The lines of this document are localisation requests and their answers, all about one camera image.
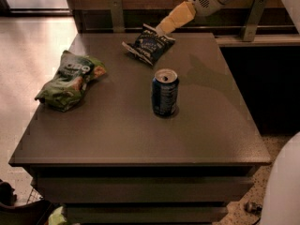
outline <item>floor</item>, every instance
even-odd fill
[[[21,168],[11,168],[8,160],[38,106],[34,101],[42,85],[59,66],[60,55],[77,34],[72,18],[0,17],[0,179],[16,190],[18,204],[27,203],[31,177]],[[285,135],[263,136],[272,159],[291,138]],[[263,203],[271,167],[262,167],[254,175],[255,186],[240,202],[228,205],[229,215],[215,225],[250,225],[258,216],[244,211],[247,201]]]

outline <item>plastic bag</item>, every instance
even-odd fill
[[[35,100],[65,112],[81,101],[90,81],[105,73],[104,64],[96,58],[64,51],[59,69],[53,79],[44,84]]]

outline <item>soda can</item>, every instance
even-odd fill
[[[156,72],[152,81],[152,108],[160,116],[170,116],[176,110],[178,76],[175,71],[164,68]]]

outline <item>chip bag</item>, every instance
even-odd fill
[[[134,43],[122,42],[122,45],[136,58],[153,66],[174,43],[175,39],[167,36],[160,37],[155,28],[144,24],[141,34]]]
[[[56,74],[44,84],[35,100],[65,112],[81,101],[90,81],[105,73],[105,66],[96,58],[64,51]]]

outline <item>table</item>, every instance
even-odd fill
[[[70,47],[105,63],[68,112],[39,105],[12,158],[79,223],[207,223],[253,185],[270,156],[212,34],[173,34],[149,67],[121,45],[137,34],[78,34]],[[160,68],[179,77],[175,115],[151,107]]]

